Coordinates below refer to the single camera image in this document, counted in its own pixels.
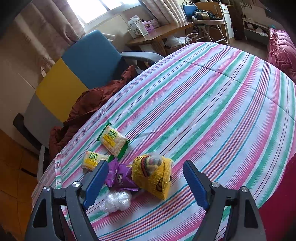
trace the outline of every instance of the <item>chair backrest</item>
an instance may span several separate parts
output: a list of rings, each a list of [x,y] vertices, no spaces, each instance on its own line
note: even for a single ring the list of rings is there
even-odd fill
[[[188,1],[183,2],[181,8],[183,10],[183,13],[184,13],[187,21],[191,20],[193,14],[194,14],[194,11],[196,11],[198,9],[194,3],[188,2]]]
[[[63,126],[72,106],[86,90],[120,79],[127,64],[98,30],[71,46],[42,80],[24,114],[24,125],[48,147],[50,130]]]

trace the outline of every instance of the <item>yellow panel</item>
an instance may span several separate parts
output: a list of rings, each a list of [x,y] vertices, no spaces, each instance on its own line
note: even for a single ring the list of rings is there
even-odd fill
[[[86,90],[88,88],[60,58],[39,84],[36,94],[47,109],[64,122],[78,97]]]

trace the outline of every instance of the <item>chair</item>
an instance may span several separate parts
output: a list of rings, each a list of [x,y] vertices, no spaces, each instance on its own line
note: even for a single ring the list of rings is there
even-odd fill
[[[197,6],[192,3],[192,2],[183,2],[182,6],[181,6],[183,13],[187,19],[187,21],[192,21],[197,27],[198,29],[204,33],[204,36],[201,38],[198,38],[196,40],[200,40],[203,38],[207,38],[210,42],[213,43],[212,38],[209,35],[209,29],[210,28],[214,28],[214,29],[218,29],[218,31],[220,32],[222,39],[219,39],[217,41],[215,41],[215,43],[221,42],[221,41],[225,41],[226,45],[227,41],[221,31],[221,25],[225,24],[225,21],[223,19],[217,19],[217,20],[197,20],[195,17],[193,17],[193,14],[196,10],[198,10]]]
[[[63,126],[84,91],[121,79],[128,67],[126,59],[153,64],[162,58],[148,52],[120,54],[95,30],[71,46],[55,63],[37,87],[25,114],[18,114],[13,125],[37,150],[42,145],[48,148],[51,129]]]

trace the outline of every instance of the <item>red fabric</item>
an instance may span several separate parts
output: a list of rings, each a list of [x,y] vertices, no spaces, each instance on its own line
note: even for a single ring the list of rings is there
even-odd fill
[[[64,122],[64,127],[54,127],[50,132],[49,155],[51,160],[98,109],[137,76],[135,67],[129,66],[121,76],[121,80],[112,80],[106,86],[94,88],[81,94],[72,107],[68,119]]]
[[[296,83],[296,48],[285,31],[269,29],[267,61]]]
[[[295,174],[296,154],[287,163],[274,194],[259,208],[267,241],[282,240],[296,219]]]

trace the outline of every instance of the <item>purple wrapper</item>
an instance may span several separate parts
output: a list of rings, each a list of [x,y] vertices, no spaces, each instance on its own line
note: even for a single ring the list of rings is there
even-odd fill
[[[125,164],[118,164],[117,158],[108,163],[109,173],[105,180],[108,187],[115,188],[119,191],[127,189],[130,191],[138,191],[139,187],[131,178],[131,167]]]

